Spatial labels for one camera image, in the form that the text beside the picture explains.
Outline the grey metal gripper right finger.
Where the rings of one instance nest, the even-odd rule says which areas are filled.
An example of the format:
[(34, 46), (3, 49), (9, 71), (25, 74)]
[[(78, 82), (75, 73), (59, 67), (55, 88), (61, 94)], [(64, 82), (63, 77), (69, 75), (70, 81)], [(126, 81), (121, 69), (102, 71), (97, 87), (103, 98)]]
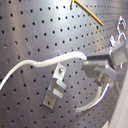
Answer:
[(111, 50), (103, 50), (99, 52), (90, 53), (87, 55), (89, 60), (107, 60), (110, 66), (114, 66), (115, 62)]

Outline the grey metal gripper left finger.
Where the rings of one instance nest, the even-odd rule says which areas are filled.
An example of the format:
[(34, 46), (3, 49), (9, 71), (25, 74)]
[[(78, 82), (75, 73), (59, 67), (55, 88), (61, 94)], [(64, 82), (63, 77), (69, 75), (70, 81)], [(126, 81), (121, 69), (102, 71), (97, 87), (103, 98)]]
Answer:
[(85, 62), (82, 67), (86, 76), (94, 78), (98, 84), (105, 83), (108, 78), (116, 79), (117, 73), (108, 64), (103, 62)]

